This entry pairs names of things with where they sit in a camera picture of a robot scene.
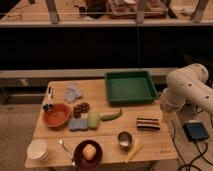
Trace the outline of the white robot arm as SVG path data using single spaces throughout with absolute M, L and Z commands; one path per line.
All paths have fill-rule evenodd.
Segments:
M 167 112 L 180 111 L 190 101 L 210 114 L 213 126 L 213 88 L 206 85 L 208 78 L 208 70 L 199 63 L 171 71 L 159 98 L 161 108 Z

